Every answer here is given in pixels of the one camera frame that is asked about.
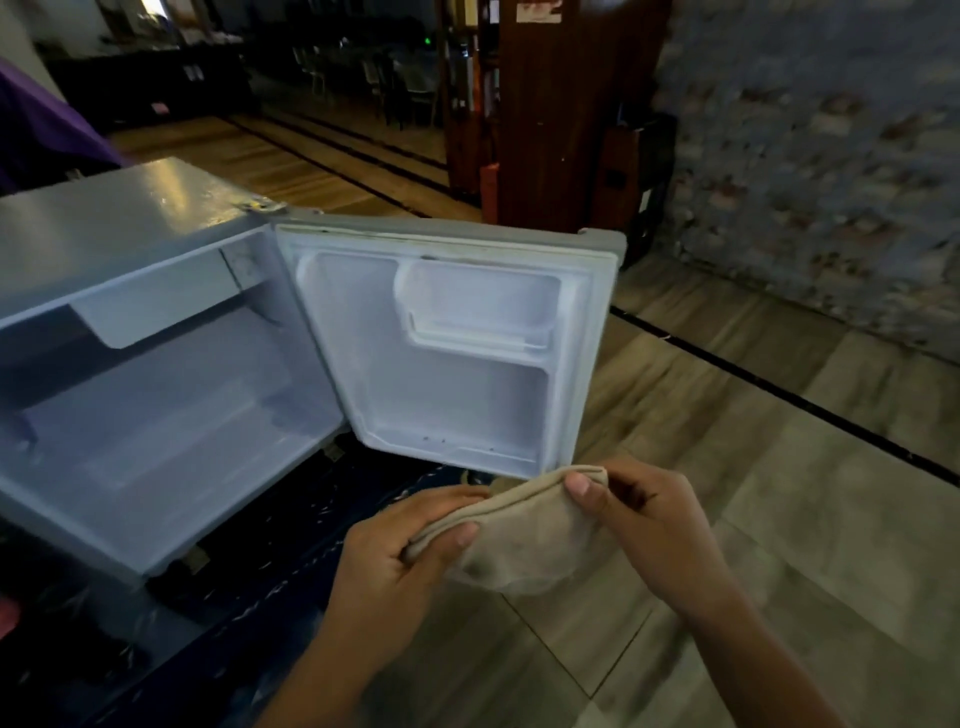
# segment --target right hand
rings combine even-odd
[[[569,473],[564,485],[610,530],[651,592],[691,621],[742,598],[686,477],[629,457],[600,465],[609,490],[582,473]]]

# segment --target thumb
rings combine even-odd
[[[461,523],[444,531],[417,557],[407,579],[424,589],[432,589],[444,577],[446,570],[453,566],[473,543],[479,532],[480,526],[477,523]]]
[[[603,523],[614,536],[625,536],[636,528],[636,514],[609,488],[590,480],[583,473],[567,473],[566,491],[581,508]]]

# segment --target stone wall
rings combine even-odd
[[[960,0],[674,0],[660,244],[960,362]]]

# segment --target black cabinet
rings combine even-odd
[[[256,108],[237,46],[51,61],[70,106],[100,133]]]

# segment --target sticker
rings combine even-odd
[[[517,3],[517,23],[559,23],[562,19],[564,0],[548,0],[541,3]]]

